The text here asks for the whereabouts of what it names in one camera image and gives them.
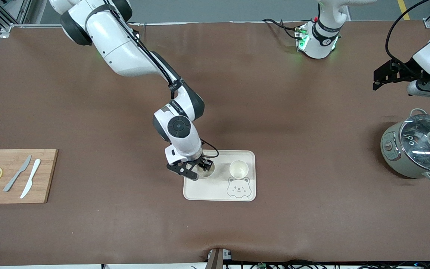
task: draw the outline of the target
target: brown table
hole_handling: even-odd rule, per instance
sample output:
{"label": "brown table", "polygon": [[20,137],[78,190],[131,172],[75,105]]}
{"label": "brown table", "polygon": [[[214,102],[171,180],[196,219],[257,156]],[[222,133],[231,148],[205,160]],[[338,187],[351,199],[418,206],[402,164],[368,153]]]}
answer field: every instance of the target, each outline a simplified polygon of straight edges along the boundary
{"label": "brown table", "polygon": [[[47,204],[0,205],[0,265],[234,259],[430,260],[430,182],[395,174],[379,140],[411,109],[406,83],[372,91],[391,22],[349,22],[312,60],[266,24],[149,26],[142,32],[205,100],[201,138],[256,155],[252,202],[188,201],[165,168],[152,113],[156,75],[124,78],[61,29],[0,40],[0,148],[58,148]],[[401,22],[392,53],[430,37]]]}

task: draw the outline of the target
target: wooden cutting board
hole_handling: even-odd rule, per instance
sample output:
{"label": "wooden cutting board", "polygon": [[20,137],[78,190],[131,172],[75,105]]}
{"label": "wooden cutting board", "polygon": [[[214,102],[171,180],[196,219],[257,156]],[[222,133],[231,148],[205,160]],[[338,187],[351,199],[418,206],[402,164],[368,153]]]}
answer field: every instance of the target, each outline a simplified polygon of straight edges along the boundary
{"label": "wooden cutting board", "polygon": [[[3,188],[21,168],[26,158],[31,155],[29,166],[22,172],[8,192]],[[3,175],[0,178],[0,203],[45,203],[51,186],[57,150],[43,149],[0,149],[0,168]],[[32,187],[26,196],[19,198],[31,174],[36,159],[41,159],[36,174],[32,179]]]}

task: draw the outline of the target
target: knife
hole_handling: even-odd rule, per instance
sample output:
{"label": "knife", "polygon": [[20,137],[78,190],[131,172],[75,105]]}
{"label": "knife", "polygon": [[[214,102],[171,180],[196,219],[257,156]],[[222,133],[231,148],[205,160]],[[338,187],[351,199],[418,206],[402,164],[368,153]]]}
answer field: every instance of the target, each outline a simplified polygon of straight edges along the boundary
{"label": "knife", "polygon": [[29,176],[28,182],[26,183],[26,187],[24,187],[24,191],[22,191],[21,199],[28,194],[29,190],[32,187],[32,178],[34,177],[34,174],[36,173],[37,168],[39,167],[39,164],[41,163],[41,159],[36,159],[34,161],[34,165],[32,166],[31,175]]}
{"label": "knife", "polygon": [[16,173],[16,175],[14,175],[14,177],[12,177],[12,179],[6,184],[6,186],[4,187],[3,191],[8,192],[11,189],[12,185],[14,184],[14,182],[16,181],[16,179],[18,178],[19,174],[21,174],[24,170],[26,170],[26,168],[28,167],[30,161],[31,161],[31,155],[28,156],[28,158],[22,164],[21,168]]}

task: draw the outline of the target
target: pot lid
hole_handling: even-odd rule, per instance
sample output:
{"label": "pot lid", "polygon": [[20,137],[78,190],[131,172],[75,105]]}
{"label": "pot lid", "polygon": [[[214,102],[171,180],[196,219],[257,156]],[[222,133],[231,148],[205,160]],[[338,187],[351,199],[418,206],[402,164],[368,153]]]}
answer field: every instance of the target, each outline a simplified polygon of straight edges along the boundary
{"label": "pot lid", "polygon": [[420,167],[430,171],[430,115],[409,117],[399,130],[401,148]]}

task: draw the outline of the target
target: cartoon bear face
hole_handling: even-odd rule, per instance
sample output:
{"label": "cartoon bear face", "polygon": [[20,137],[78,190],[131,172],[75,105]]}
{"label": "cartoon bear face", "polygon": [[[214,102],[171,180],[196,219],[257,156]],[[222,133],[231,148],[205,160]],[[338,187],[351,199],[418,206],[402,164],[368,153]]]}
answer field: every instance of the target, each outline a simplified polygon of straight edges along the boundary
{"label": "cartoon bear face", "polygon": [[233,177],[230,177],[228,179],[228,189],[227,194],[232,197],[236,198],[242,198],[246,196],[247,198],[251,195],[251,189],[250,189],[250,179],[244,178],[244,179],[234,179]]}

